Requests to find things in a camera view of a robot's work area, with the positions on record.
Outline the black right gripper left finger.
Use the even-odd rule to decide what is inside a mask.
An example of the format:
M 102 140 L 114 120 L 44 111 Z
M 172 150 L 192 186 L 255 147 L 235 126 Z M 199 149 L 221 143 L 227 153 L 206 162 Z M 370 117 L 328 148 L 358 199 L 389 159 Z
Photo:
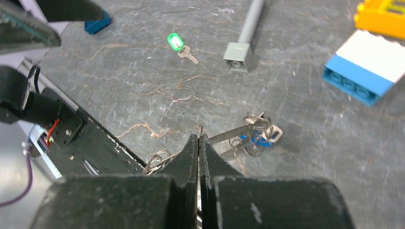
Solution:
M 197 228 L 198 136 L 155 175 L 71 175 L 56 180 L 32 229 Z

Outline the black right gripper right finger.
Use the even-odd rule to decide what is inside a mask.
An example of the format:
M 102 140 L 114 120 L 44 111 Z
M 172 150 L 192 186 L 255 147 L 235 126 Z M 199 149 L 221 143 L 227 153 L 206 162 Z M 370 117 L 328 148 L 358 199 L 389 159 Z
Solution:
M 245 177 L 199 139 L 205 229 L 352 229 L 340 190 L 321 177 Z

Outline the perforated metal ring plate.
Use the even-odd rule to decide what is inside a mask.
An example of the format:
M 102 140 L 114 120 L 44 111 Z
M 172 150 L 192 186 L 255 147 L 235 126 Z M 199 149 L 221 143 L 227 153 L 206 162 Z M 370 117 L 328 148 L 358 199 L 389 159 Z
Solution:
M 250 140 L 241 140 L 241 135 L 253 134 L 254 129 L 253 127 L 255 124 L 251 125 L 244 125 L 242 127 L 238 127 L 236 129 L 232 129 L 230 131 L 221 133 L 219 135 L 213 136 L 209 138 L 211 144 L 215 145 L 217 143 L 228 141 L 229 145 L 232 148 L 236 148 L 238 146 L 242 146 L 243 144 L 250 143 L 253 147 L 254 145 L 250 142 Z M 161 150 L 157 152 L 147 163 L 144 167 L 143 174 L 144 175 L 151 175 L 156 173 L 157 171 L 163 169 L 169 162 L 171 162 L 178 153 L 171 153 L 168 150 Z

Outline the blue key tag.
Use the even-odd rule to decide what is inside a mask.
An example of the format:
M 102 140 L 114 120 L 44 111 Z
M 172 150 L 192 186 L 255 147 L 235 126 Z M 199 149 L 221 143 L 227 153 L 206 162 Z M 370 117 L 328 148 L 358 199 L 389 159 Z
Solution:
M 254 145 L 257 146 L 262 146 L 262 147 L 272 147 L 273 143 L 271 143 L 269 140 L 261 137 L 261 136 L 248 136 L 248 135 L 241 135 L 240 139 L 242 140 L 250 140 Z

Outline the silver key with ring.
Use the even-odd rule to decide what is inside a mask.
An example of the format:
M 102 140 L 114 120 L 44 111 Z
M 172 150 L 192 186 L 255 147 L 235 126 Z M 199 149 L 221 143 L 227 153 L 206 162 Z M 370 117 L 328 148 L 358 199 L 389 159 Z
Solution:
M 247 116 L 243 118 L 245 125 L 255 124 L 253 127 L 254 133 L 247 134 L 248 136 L 261 136 L 271 143 L 276 143 L 282 136 L 283 131 L 276 125 L 272 124 L 271 118 L 265 116 L 265 112 L 259 115 L 247 112 Z

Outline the green key tag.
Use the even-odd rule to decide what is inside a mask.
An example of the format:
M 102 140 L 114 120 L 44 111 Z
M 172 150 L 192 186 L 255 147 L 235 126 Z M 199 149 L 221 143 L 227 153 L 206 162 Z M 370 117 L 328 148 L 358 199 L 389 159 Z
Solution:
M 167 41 L 171 48 L 177 52 L 180 58 L 187 58 L 194 64 L 198 64 L 199 61 L 193 56 L 190 46 L 185 45 L 182 38 L 177 33 L 172 33 L 167 37 Z

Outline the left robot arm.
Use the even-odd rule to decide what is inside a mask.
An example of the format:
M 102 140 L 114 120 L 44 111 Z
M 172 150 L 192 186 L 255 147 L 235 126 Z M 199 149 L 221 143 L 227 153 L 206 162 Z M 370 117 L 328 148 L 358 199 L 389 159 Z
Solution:
M 91 0 L 3 0 L 0 3 L 0 120 L 49 125 L 66 109 L 39 91 L 39 62 L 62 44 L 65 23 L 103 19 Z

